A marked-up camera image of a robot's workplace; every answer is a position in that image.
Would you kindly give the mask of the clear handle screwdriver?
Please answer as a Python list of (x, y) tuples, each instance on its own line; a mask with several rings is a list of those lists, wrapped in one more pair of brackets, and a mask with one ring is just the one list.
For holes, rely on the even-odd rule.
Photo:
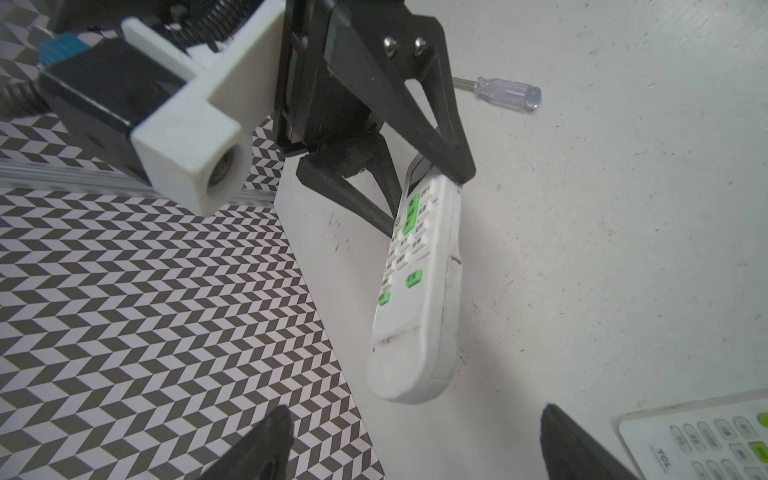
[(526, 83), (485, 77), (452, 81), (456, 89), (471, 92), (478, 100), (513, 111), (532, 113), (542, 101), (541, 89)]

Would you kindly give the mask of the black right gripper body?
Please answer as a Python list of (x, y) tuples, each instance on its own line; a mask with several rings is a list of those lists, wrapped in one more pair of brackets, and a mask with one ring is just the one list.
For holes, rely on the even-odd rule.
[(347, 89), (325, 60), (328, 28), (345, 1), (288, 1), (275, 93), (275, 143), (287, 157), (377, 133), (386, 121)]

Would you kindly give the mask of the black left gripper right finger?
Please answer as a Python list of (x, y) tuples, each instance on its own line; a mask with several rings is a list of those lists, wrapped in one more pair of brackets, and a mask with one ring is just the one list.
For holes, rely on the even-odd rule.
[(555, 404), (540, 421), (540, 445), (550, 479), (637, 480), (608, 450)]

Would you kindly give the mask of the white remote green buttons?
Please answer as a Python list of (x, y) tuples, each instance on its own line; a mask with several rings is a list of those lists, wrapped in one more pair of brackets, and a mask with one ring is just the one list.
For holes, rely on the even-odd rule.
[(405, 177), (380, 286), (367, 378), (379, 398), (421, 404), (456, 370), (462, 187), (424, 156)]

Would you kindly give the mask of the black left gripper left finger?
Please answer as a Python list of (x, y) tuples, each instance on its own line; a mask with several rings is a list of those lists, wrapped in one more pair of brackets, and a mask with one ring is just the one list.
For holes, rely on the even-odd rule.
[(279, 405), (206, 469), (199, 479), (286, 479), (294, 439), (290, 410), (286, 405)]

